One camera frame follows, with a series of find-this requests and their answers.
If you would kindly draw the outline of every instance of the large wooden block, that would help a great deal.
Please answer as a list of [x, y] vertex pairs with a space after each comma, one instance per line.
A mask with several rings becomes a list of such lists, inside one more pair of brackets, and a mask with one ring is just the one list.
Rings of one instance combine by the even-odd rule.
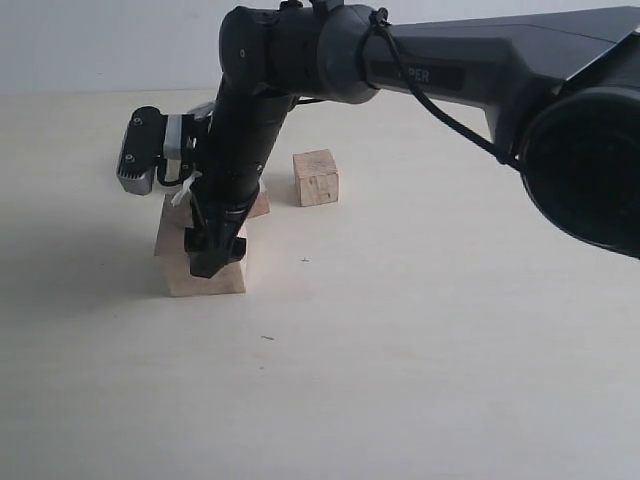
[[323, 205], [338, 201], [338, 168], [329, 150], [302, 153], [293, 156], [298, 201], [302, 207]]
[[[173, 195], [165, 195], [156, 240], [155, 258], [162, 268], [173, 297], [246, 293], [247, 256], [227, 265], [211, 279], [195, 278], [189, 272], [189, 257], [184, 251], [184, 230], [192, 226], [189, 199], [178, 207], [171, 205]], [[247, 237], [246, 223], [240, 236]]]
[[267, 193], [264, 182], [260, 180], [260, 193], [258, 194], [258, 198], [256, 198], [256, 202], [253, 204], [251, 212], [249, 212], [249, 218], [261, 217], [262, 215], [267, 215], [270, 211], [269, 194]]

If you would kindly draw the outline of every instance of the white table surface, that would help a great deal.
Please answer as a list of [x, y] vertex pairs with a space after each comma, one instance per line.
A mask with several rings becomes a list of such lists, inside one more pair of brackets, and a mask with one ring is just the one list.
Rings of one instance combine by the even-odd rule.
[[[115, 157], [136, 107], [212, 94], [0, 97], [0, 478], [640, 476], [640, 265], [409, 97], [296, 110], [249, 292], [168, 298], [162, 194]], [[293, 206], [324, 148], [340, 202]]]

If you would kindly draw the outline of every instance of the wooden block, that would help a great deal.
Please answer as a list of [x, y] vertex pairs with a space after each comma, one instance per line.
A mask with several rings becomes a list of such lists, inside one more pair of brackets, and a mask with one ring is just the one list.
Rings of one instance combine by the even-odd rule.
[[[246, 293], [247, 256], [237, 263], [227, 265], [211, 279], [195, 278], [189, 272], [189, 257], [184, 251], [184, 230], [191, 227], [189, 199], [174, 208], [173, 195], [165, 195], [156, 240], [155, 258], [162, 268], [169, 291], [173, 297], [227, 295]], [[246, 238], [246, 223], [240, 231]]]
[[298, 201], [302, 207], [338, 201], [338, 168], [329, 150], [293, 156]]
[[267, 187], [265, 187], [264, 182], [260, 180], [260, 193], [258, 194], [256, 203], [253, 204], [253, 208], [249, 213], [249, 218], [261, 217], [262, 215], [267, 215], [270, 211], [271, 206], [269, 204]]

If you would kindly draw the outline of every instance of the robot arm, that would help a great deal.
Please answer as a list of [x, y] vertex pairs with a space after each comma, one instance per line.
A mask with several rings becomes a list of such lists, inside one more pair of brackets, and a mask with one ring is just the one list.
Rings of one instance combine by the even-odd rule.
[[[518, 170], [558, 228], [640, 257], [640, 8], [393, 26], [384, 10], [311, 3], [234, 9], [220, 30], [215, 103], [131, 117], [118, 166], [127, 191], [149, 193], [156, 175], [165, 185], [195, 178], [192, 275], [211, 278], [244, 256], [238, 232], [301, 98], [356, 105], [380, 90], [414, 95]], [[484, 110], [491, 139], [430, 99]]]

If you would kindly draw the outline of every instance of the zip tie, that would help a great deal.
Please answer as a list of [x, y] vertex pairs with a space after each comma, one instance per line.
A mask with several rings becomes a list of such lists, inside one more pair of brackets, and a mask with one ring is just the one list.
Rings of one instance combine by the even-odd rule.
[[178, 205], [180, 205], [184, 197], [191, 193], [191, 185], [193, 185], [193, 182], [195, 182], [196, 179], [200, 178], [201, 176], [202, 173], [196, 170], [194, 170], [193, 173], [189, 175], [189, 178], [187, 178], [182, 184], [182, 188], [180, 189], [180, 191], [176, 193], [171, 199], [171, 205], [173, 205], [173, 208], [176, 208]]

